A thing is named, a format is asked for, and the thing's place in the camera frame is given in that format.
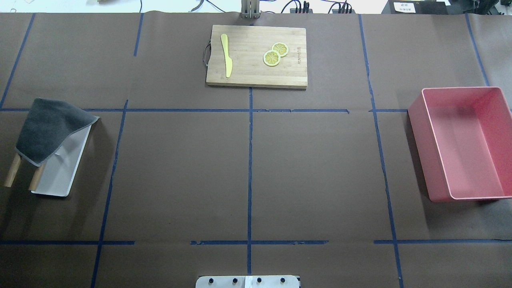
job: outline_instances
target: white floor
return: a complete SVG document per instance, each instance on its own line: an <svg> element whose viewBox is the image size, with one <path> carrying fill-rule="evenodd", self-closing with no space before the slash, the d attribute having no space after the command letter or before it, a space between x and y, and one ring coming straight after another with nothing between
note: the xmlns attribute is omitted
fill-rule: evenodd
<svg viewBox="0 0 512 288"><path fill-rule="evenodd" d="M200 0L142 0L142 12L189 12ZM241 10L240 0L210 0L224 11ZM262 11L280 13L288 0L261 1ZM359 14L380 14L387 0L348 0ZM327 13L332 3L323 0L310 0L314 13ZM512 14L510 7L496 5L498 11ZM0 12L51 12L51 13L133 13L139 12L140 0L1 0ZM220 12L210 3L204 2L196 12Z"/></svg>

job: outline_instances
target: gray tabletop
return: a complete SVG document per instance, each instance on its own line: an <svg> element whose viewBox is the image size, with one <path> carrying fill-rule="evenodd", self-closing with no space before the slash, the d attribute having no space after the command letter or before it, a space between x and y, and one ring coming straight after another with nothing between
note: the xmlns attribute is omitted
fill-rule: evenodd
<svg viewBox="0 0 512 288"><path fill-rule="evenodd" d="M307 29L307 90L209 87L211 26ZM432 203L407 108L499 86L507 16L0 14L0 177L36 97L100 116L66 198L0 188L0 286L512 285L512 201Z"/></svg>

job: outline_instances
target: white label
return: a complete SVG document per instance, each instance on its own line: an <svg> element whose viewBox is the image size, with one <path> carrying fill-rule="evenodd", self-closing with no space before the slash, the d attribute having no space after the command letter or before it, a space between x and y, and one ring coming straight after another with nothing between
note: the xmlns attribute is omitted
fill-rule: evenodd
<svg viewBox="0 0 512 288"><path fill-rule="evenodd" d="M416 10L414 9L414 3L393 2L393 4L395 5L396 12L416 13Z"/></svg>

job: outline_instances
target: wooden leg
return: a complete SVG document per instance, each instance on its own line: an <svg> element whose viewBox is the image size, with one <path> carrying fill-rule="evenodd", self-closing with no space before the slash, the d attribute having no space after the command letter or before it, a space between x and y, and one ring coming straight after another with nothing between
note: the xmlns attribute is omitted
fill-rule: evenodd
<svg viewBox="0 0 512 288"><path fill-rule="evenodd" d="M7 177L5 178L5 187L11 187L14 182L14 178L16 177L16 173L18 172L19 164L22 162L22 157L16 153L14 155L14 160L12 160L11 168L9 168L9 172L7 173Z"/></svg>
<svg viewBox="0 0 512 288"><path fill-rule="evenodd" d="M41 180L42 172L45 169L45 165L46 165L46 162L44 162L34 172L34 177L32 177L32 182L30 182L30 186L29 186L30 191L35 191L37 189L37 186L39 185L39 180Z"/></svg>

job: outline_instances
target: black device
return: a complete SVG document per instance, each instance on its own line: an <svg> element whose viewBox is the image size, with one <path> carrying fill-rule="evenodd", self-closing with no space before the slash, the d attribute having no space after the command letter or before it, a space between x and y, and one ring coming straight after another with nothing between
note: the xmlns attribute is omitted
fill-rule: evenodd
<svg viewBox="0 0 512 288"><path fill-rule="evenodd" d="M414 5L414 13L403 13L395 11L394 3L412 3ZM381 14L434 14L448 15L446 4L444 2L431 1L395 1L388 0Z"/></svg>

